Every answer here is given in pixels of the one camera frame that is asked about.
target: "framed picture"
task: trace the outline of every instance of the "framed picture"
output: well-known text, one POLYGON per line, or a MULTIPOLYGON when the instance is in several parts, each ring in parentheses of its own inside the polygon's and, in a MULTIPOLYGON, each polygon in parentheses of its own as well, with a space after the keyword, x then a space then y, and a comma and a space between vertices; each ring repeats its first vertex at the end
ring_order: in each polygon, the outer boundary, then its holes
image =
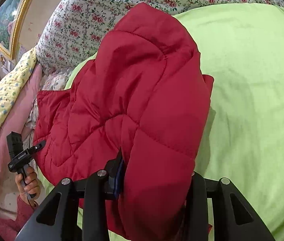
POLYGON ((0 7, 0 50, 9 59, 16 56, 19 33, 32 0, 6 0, 0 7))

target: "floral comforter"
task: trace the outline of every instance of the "floral comforter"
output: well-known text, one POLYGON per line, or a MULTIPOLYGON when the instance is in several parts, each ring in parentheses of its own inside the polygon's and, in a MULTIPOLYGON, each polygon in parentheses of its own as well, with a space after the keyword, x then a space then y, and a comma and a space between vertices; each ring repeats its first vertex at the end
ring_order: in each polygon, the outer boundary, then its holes
POLYGON ((105 34, 140 2, 171 15, 221 3, 284 6, 283 0, 62 0, 37 45, 37 59, 44 73, 73 70, 98 50, 105 34))

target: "wall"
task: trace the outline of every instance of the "wall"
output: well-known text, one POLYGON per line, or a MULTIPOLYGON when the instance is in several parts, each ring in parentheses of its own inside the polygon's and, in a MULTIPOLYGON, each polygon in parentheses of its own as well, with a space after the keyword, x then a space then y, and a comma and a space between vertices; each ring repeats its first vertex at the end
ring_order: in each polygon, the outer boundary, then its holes
POLYGON ((38 34, 42 34, 46 23, 61 0, 32 0, 25 16, 19 42, 27 49, 31 49, 38 41, 38 34))
MULTIPOLYGON (((26 49, 33 48, 38 42, 38 34, 43 32, 46 23, 60 1, 61 0, 32 0, 19 36, 19 42, 26 49)), ((1 66, 0 76, 5 76, 1 70, 1 66)))

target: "red sleeve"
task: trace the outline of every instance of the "red sleeve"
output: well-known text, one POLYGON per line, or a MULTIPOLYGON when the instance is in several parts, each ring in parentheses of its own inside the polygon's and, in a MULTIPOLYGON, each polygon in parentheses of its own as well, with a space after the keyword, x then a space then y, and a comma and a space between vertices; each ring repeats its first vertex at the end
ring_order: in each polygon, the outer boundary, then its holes
POLYGON ((0 236, 5 241, 14 241, 18 232, 25 225, 27 220, 34 212, 34 207, 26 204, 18 196, 17 198, 17 217, 16 220, 0 218, 0 236))

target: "hand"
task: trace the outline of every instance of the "hand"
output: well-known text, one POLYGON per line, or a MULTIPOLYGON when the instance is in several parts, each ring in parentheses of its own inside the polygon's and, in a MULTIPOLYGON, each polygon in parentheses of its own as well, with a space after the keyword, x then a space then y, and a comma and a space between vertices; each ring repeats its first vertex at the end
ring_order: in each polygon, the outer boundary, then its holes
POLYGON ((26 173, 28 174, 28 176, 25 179, 25 182, 28 185, 25 188, 23 188, 22 183, 21 183, 21 181, 23 179, 22 174, 16 175, 15 182, 16 182, 16 185, 18 186, 20 198, 26 204, 30 204, 32 207, 34 207, 35 206, 34 200, 38 199, 38 197, 40 196, 39 181, 37 179, 37 174, 34 172, 34 169, 31 166, 29 166, 26 169, 26 173), (29 203, 28 203, 26 192, 29 193, 29 194, 36 194, 36 196, 33 199, 29 200, 29 203))

